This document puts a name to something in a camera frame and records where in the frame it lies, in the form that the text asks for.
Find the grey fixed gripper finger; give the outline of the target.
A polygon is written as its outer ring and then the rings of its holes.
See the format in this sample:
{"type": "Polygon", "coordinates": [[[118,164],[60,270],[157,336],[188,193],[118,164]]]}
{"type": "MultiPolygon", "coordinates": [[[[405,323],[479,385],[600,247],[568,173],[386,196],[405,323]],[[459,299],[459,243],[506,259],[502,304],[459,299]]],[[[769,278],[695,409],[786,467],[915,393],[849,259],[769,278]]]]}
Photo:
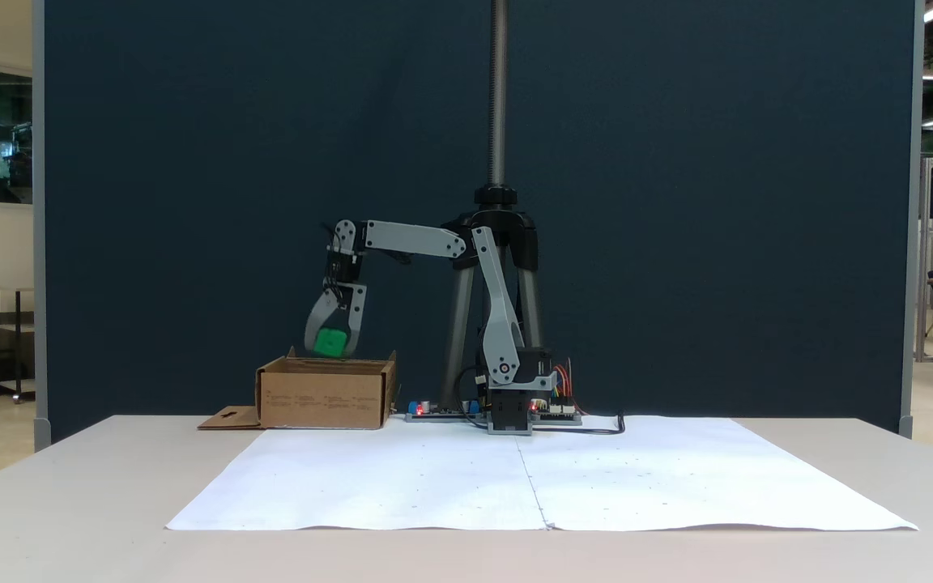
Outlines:
{"type": "Polygon", "coordinates": [[[341,292],[323,293],[310,310],[305,328],[305,348],[322,357],[342,357],[343,326],[334,317],[341,311],[341,292]]]}

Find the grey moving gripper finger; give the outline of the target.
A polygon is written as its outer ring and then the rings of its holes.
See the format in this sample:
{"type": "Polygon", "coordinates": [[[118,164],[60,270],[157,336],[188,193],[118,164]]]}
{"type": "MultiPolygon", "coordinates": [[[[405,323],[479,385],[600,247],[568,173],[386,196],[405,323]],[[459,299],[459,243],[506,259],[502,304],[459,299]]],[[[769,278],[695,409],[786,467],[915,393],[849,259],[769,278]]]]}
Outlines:
{"type": "Polygon", "coordinates": [[[358,342],[360,339],[360,323],[362,322],[365,309],[367,287],[362,284],[344,283],[342,284],[342,288],[347,291],[345,292],[345,296],[348,299],[347,345],[344,348],[343,357],[351,358],[353,354],[356,353],[356,348],[358,347],[358,342]]]}

